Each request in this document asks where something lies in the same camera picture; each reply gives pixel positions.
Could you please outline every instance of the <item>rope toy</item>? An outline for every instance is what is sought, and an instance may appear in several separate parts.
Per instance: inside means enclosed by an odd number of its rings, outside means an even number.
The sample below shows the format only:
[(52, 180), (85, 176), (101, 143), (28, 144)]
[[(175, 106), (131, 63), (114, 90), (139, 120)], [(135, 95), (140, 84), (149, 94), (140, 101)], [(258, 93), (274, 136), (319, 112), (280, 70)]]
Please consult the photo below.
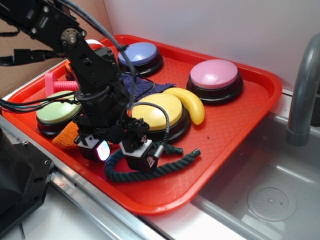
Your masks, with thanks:
[[(166, 154), (183, 154), (183, 149), (174, 147), (167, 144), (164, 152)], [(121, 149), (117, 150), (106, 161), (104, 166), (105, 175), (115, 183), (130, 183), (144, 180), (151, 180), (162, 177), (163, 175), (180, 171), (190, 164), (192, 164), (196, 157), (201, 154), (199, 149), (195, 149), (193, 152), (185, 155), (183, 158), (176, 162), (167, 163), (162, 166), (158, 166), (153, 172), (135, 171), (135, 172), (117, 172), (115, 171), (116, 164), (124, 157)]]

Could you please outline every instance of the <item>gray faucet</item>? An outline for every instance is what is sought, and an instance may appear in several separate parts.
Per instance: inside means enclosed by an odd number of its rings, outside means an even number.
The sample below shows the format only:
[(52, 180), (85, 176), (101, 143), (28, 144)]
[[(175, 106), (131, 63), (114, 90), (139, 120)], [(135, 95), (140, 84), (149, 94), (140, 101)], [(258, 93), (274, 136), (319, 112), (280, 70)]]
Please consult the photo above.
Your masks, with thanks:
[(320, 33), (309, 42), (297, 75), (291, 102), (286, 141), (308, 143), (310, 125), (320, 125)]

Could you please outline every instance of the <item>blue cloth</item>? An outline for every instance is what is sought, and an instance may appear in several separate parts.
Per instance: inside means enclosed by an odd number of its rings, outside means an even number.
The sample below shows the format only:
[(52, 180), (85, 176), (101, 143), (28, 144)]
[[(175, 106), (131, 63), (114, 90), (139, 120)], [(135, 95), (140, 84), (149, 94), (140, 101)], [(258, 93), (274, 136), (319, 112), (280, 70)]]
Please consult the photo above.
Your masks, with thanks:
[[(133, 77), (129, 74), (123, 73), (122, 79), (123, 79), (123, 83), (124, 83), (125, 88), (131, 93)], [(162, 93), (164, 90), (169, 89), (169, 88), (173, 88), (176, 86), (174, 83), (166, 83), (166, 84), (155, 83), (154, 88), (152, 88), (150, 91), (144, 93), (143, 95), (139, 96), (140, 94), (142, 94), (143, 92), (145, 92), (149, 88), (151, 88), (152, 85), (153, 85), (152, 82), (142, 80), (140, 77), (137, 76), (136, 77), (136, 92), (135, 92), (136, 99), (135, 100), (139, 101), (140, 99), (142, 99), (148, 95)]]

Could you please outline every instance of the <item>stainless steel sink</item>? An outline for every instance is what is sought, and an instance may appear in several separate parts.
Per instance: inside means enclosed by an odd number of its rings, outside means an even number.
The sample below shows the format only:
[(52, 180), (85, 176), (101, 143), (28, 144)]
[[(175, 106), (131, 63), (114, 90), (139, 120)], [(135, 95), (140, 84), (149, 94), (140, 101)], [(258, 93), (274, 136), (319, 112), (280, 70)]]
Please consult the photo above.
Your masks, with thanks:
[(320, 130), (294, 147), (287, 123), (269, 113), (192, 203), (246, 239), (320, 239)]

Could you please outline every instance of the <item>banana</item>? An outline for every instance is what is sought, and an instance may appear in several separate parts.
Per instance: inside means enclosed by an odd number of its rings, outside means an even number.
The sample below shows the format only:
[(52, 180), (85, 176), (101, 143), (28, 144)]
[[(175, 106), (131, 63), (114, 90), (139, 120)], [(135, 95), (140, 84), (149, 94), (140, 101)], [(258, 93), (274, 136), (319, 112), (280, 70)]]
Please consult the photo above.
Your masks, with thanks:
[(180, 87), (171, 87), (163, 91), (163, 93), (176, 96), (188, 110), (191, 120), (195, 125), (200, 125), (204, 121), (204, 104), (193, 92)]

